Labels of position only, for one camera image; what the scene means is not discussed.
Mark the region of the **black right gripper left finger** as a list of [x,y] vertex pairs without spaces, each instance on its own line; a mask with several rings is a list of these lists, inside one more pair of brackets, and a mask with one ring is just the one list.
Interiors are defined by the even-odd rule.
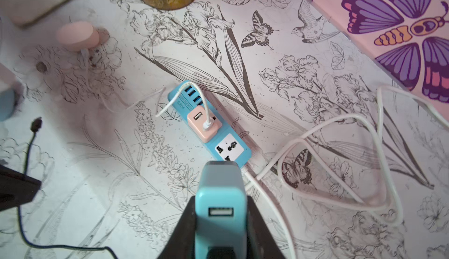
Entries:
[[158,259],[194,259],[195,231],[195,197],[191,197]]

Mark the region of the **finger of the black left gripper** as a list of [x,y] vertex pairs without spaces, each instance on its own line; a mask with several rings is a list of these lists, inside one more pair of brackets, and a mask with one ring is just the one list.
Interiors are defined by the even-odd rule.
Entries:
[[1,165],[0,211],[32,202],[42,182]]

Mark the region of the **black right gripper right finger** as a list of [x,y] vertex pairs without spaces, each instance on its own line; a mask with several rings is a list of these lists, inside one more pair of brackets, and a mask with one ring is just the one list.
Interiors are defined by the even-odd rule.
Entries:
[[284,259],[256,203],[247,197],[247,259]]

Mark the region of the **teal usb charger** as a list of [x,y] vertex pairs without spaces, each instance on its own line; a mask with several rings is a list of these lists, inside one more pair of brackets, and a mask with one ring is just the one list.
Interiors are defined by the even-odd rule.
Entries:
[[247,257],[247,194],[233,161],[209,161],[195,196],[195,258]]

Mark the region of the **blue earbud case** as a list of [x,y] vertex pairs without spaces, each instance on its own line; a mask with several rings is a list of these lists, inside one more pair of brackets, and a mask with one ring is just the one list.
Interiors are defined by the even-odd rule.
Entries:
[[15,110],[15,91],[9,88],[1,92],[0,103],[0,121],[3,122],[10,118]]

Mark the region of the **pink usb charger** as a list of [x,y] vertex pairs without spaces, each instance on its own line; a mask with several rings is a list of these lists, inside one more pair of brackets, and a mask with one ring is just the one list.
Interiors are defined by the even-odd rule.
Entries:
[[187,122],[203,143],[211,141],[222,128],[222,122],[212,111],[207,112],[202,105],[190,111],[187,115]]

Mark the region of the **pink earbud case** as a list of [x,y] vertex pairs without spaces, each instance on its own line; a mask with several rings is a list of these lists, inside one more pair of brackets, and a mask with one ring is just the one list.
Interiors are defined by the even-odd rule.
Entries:
[[69,51],[95,48],[109,38],[109,32],[103,27],[83,21],[65,24],[56,32],[56,40]]

